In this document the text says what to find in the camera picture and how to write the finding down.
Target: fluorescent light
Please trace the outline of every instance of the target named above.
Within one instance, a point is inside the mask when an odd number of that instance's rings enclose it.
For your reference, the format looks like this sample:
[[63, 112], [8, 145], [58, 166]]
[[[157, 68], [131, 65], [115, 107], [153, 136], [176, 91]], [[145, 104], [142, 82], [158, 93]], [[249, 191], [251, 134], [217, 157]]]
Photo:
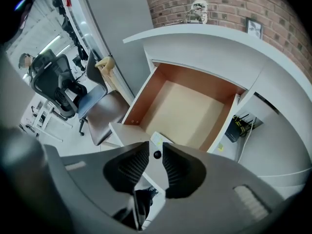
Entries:
[[14, 11], [18, 10], [25, 2], [26, 2], [26, 0], [21, 0], [21, 1], [15, 6]]
[[62, 52], [64, 52], [65, 49], [68, 49], [69, 47], [70, 47], [70, 44], [68, 44], [65, 48], [63, 48], [61, 51], [59, 51], [59, 53], [57, 54], [57, 56], [60, 55], [60, 54], [62, 54]]
[[45, 47], [44, 47], [44, 49], [42, 49], [41, 51], [40, 51], [40, 53], [39, 54], [42, 54], [44, 51], [46, 51], [52, 44], [53, 44], [53, 42], [55, 42], [57, 39], [59, 39], [60, 38], [60, 35], [58, 35], [57, 37], [55, 37], [52, 41], [50, 41], [49, 43], [48, 43], [48, 45], [46, 45]]

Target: brick wall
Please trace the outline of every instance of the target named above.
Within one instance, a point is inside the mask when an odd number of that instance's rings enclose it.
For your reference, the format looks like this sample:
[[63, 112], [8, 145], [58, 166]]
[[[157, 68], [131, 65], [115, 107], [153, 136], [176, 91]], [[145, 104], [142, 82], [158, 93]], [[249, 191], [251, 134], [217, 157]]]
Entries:
[[[154, 27], [184, 18], [194, 0], [147, 0]], [[264, 25], [263, 40], [287, 55], [312, 83], [312, 45], [286, 0], [206, 0], [208, 24], [245, 31], [246, 17]]]

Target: framed photo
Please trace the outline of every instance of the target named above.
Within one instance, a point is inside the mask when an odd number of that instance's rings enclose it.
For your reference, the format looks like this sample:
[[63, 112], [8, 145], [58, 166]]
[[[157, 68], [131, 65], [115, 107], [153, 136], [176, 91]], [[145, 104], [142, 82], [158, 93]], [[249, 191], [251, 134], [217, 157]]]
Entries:
[[263, 25], [252, 18], [246, 18], [246, 33], [262, 39]]

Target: round black knob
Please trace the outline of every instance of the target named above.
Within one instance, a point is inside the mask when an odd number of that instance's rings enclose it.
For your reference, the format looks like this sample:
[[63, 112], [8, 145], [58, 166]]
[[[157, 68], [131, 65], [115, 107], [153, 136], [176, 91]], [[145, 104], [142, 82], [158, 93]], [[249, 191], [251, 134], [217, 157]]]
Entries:
[[154, 158], [155, 158], [155, 159], [161, 158], [161, 151], [156, 151], [156, 152], [154, 152]]

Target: white ceiling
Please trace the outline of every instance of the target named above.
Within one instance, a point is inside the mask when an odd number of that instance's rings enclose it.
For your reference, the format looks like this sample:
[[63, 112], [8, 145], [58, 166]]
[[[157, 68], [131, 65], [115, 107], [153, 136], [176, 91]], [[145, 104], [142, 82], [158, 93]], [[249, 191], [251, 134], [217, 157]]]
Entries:
[[[61, 38], [50, 46], [55, 54], [68, 44], [74, 45], [68, 33], [61, 28], [63, 20], [64, 17], [52, 5], [52, 0], [34, 1], [22, 34], [6, 49], [15, 69], [18, 70], [18, 62], [22, 53], [35, 57], [57, 35]], [[26, 70], [21, 70], [19, 73], [23, 75]]]

